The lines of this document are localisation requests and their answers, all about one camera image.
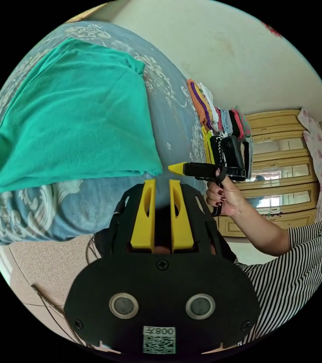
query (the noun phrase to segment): circular lens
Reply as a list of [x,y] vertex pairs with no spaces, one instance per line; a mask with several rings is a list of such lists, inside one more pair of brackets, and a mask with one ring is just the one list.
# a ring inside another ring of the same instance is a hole
[[208,318],[215,310],[214,299],[206,294],[192,296],[186,303],[186,313],[193,319]]
[[138,312],[138,302],[130,294],[119,293],[111,297],[109,300],[109,308],[116,317],[130,319]]

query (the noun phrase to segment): striped shirt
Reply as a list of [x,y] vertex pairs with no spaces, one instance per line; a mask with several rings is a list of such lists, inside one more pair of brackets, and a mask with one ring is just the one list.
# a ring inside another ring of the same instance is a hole
[[290,251],[260,265],[235,260],[252,281],[261,314],[242,344],[260,338],[291,319],[322,282],[322,221],[289,228]]

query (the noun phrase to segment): label sticker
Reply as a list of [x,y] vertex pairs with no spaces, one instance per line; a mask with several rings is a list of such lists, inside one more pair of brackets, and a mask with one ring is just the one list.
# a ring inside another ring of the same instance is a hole
[[143,327],[143,352],[150,354],[175,354],[176,331],[174,327]]

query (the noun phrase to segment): screw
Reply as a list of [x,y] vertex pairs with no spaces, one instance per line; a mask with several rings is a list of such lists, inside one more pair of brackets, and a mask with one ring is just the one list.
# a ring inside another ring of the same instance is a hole
[[75,326],[76,326],[78,329],[83,329],[83,323],[82,323],[79,319],[77,319],[77,320],[75,321]]
[[166,260],[160,260],[157,262],[156,267],[161,270],[167,270],[167,268],[169,267],[169,263]]
[[242,325],[241,325],[241,330],[242,331],[246,331],[248,329],[248,327],[250,326],[251,322],[249,320],[245,321]]

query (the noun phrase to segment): hand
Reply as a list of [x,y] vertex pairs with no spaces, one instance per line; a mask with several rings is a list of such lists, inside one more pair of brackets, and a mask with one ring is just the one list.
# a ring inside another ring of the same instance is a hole
[[222,182],[222,187],[218,187],[216,183],[209,181],[207,184],[206,202],[212,207],[220,206],[221,214],[232,217],[240,213],[246,200],[240,190],[234,185],[228,176]]

